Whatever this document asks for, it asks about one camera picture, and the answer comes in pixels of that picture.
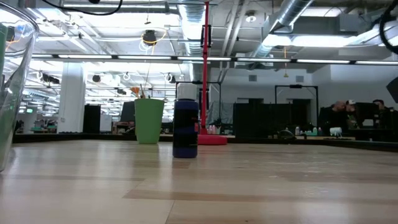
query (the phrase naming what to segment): green cup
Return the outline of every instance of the green cup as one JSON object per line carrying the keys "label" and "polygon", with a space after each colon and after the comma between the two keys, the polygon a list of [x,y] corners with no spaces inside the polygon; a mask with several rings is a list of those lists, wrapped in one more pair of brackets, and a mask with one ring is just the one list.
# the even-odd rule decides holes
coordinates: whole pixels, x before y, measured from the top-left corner
{"label": "green cup", "polygon": [[157,144],[162,127],[163,100],[136,99],[136,135],[139,144]]}

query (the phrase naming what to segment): clear glass pitcher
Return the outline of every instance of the clear glass pitcher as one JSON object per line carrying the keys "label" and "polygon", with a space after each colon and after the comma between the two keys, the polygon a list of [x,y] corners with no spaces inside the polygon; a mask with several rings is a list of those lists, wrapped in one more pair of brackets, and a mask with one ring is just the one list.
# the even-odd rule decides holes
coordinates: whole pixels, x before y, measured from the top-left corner
{"label": "clear glass pitcher", "polygon": [[0,2],[0,172],[8,152],[39,27],[29,16]]}

